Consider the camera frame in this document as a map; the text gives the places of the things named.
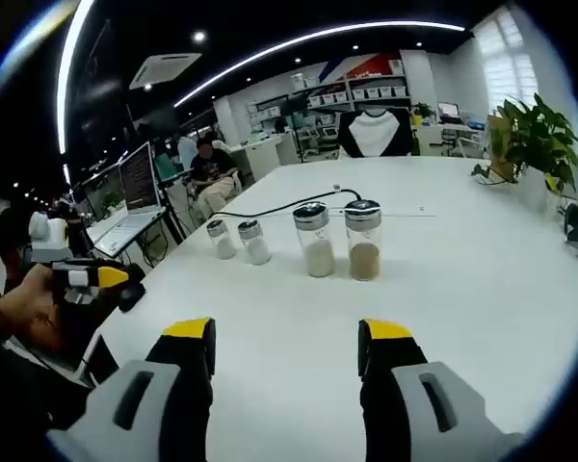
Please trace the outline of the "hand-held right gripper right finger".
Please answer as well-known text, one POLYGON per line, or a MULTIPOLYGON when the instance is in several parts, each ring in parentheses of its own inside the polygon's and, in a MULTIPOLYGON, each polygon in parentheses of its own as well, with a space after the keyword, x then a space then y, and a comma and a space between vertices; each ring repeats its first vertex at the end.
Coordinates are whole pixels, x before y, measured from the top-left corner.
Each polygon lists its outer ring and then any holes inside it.
POLYGON ((390 321, 358 324, 359 401, 368 461, 505 461, 524 443, 486 415, 485 399, 411 332, 390 321))

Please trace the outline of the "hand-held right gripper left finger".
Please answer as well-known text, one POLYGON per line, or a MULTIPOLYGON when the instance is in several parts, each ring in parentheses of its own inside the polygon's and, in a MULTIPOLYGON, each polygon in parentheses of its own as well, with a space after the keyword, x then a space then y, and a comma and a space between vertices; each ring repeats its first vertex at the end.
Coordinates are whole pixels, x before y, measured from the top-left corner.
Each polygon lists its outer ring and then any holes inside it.
POLYGON ((215 366, 214 319, 178 321, 98 385, 69 429, 49 431, 48 445, 60 461, 203 461, 215 366))

